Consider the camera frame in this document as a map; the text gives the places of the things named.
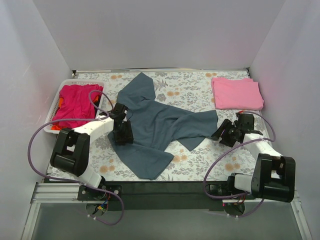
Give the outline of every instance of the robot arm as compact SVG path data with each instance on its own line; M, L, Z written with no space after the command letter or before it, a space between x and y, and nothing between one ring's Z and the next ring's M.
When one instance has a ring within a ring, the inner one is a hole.
M133 143L130 121L126 121L128 108L117 103L108 118L98 120L74 129L63 128L56 139L50 163L53 167L78 177L79 181L98 188L105 179L94 171L89 163L90 144L112 131L117 145Z
M235 142L246 143L262 139L262 133L254 130L255 118L252 114L237 113L238 120L232 123L225 119L212 135L220 137L221 144L233 147ZM245 145L256 160L253 175L232 173L228 177L228 188L252 193L255 198L291 202L295 194L296 162L292 157L282 156L266 140Z

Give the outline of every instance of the floral tablecloth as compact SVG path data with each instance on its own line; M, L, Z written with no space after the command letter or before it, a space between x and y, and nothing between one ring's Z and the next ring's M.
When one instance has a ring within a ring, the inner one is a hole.
M144 72L153 79L156 101L193 112L215 109L212 93L212 77L225 77L231 80L247 78L246 71L185 71L185 72ZM122 73L82 73L79 79L97 79L106 82L109 98L116 103L118 92L123 89L139 72ZM102 108L110 110L110 103L104 98ZM224 119L234 121L239 110L217 110L218 126ZM265 136L266 127L261 118L255 116L255 129ZM178 141L173 141L166 152L174 159L156 181L202 181L210 165L229 147L206 138L193 151L187 150ZM90 146L89 164L107 181L141 181L117 156L107 138L98 138ZM225 181L231 173L252 174L255 159L243 147L221 160L209 175L209 180ZM72 179L67 173L56 168L51 176Z

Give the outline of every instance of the gray shirt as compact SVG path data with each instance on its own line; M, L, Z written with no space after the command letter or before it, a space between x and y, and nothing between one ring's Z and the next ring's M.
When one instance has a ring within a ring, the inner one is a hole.
M121 161L141 179L156 179L174 156L164 152L178 140L189 151L217 130L215 110L191 112L155 101L153 80L143 73L136 76L117 96L117 103L127 106L133 144L115 145L108 138Z

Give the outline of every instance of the white enclosure wall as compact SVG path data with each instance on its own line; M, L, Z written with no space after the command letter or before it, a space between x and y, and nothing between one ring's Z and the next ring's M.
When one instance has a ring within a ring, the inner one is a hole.
M27 160L32 133L71 71L32 0L0 0L0 239L20 239L37 175ZM53 136L39 135L33 156L45 171Z
M296 187L313 239L320 239L320 2L287 0L252 66L277 133L296 160Z
M72 70L243 69L285 0L34 0Z

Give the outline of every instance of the laundry basket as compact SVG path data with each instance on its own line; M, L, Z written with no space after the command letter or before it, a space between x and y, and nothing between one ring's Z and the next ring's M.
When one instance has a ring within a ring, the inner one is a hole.
M48 112L48 115L46 116L46 119L45 119L45 124L52 121L53 117L56 115L57 113L57 110L58 110L58 107L59 107L59 93L60 93L60 90L63 88L63 86L65 85L74 85L74 84L77 84L77 85L87 85L87 84L98 84L99 86L103 87L103 92L105 92L105 82L104 81L98 81L98 80L89 80L89 79L67 79L67 80L64 80L59 89L58 89L58 92L56 93L55 97L54 97L54 100L53 100L53 103L50 107L50 110ZM103 102L103 95L101 96L101 99L100 99L100 102L99 102L99 108L101 108L101 105L102 105L102 102ZM51 127L52 127L52 124L48 125L48 126L45 126L44 127L44 131L46 131L47 133L53 133L53 134L58 134L59 133L59 130L51 130Z

